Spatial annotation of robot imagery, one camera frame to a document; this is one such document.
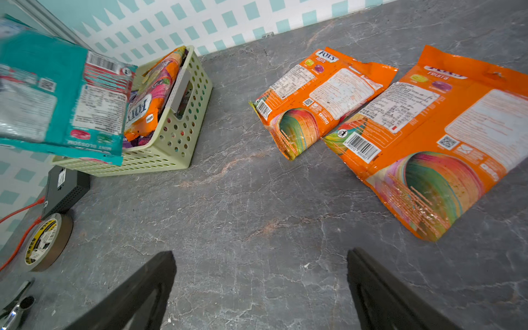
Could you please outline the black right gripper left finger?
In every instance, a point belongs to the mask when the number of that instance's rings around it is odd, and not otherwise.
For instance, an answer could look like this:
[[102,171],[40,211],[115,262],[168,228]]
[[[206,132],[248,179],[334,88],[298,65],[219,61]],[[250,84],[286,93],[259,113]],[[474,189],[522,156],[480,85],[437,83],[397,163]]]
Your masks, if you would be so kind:
[[68,329],[160,329],[177,274],[171,251],[157,253]]

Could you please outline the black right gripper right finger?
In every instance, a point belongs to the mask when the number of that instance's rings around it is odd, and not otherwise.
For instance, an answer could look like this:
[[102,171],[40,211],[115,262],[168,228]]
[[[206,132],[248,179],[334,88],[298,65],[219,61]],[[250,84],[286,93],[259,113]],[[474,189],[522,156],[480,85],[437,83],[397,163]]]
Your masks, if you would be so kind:
[[365,250],[347,253],[347,280],[362,329],[458,329]]

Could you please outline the orange pink fruit candy bag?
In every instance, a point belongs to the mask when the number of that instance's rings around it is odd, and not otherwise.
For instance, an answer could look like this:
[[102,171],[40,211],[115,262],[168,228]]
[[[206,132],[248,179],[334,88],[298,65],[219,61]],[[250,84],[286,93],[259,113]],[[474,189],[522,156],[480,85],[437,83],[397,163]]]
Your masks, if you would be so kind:
[[186,55],[186,47],[176,48],[142,75],[139,88],[131,93],[125,120],[125,149],[146,144],[157,129]]

